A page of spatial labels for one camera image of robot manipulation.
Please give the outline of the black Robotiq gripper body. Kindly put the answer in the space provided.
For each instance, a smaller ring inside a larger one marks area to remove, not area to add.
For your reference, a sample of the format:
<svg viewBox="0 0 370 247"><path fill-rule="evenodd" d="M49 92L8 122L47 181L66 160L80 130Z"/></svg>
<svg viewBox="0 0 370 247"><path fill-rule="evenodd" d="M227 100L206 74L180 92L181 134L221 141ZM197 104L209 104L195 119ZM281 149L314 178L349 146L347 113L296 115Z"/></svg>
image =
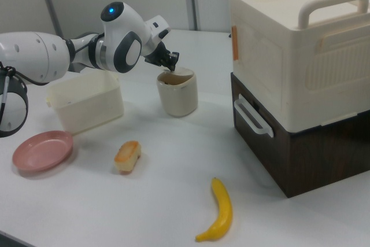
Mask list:
<svg viewBox="0 0 370 247"><path fill-rule="evenodd" d="M163 43L159 43L151 54L145 56L145 61L152 65L170 65L170 51Z"/></svg>

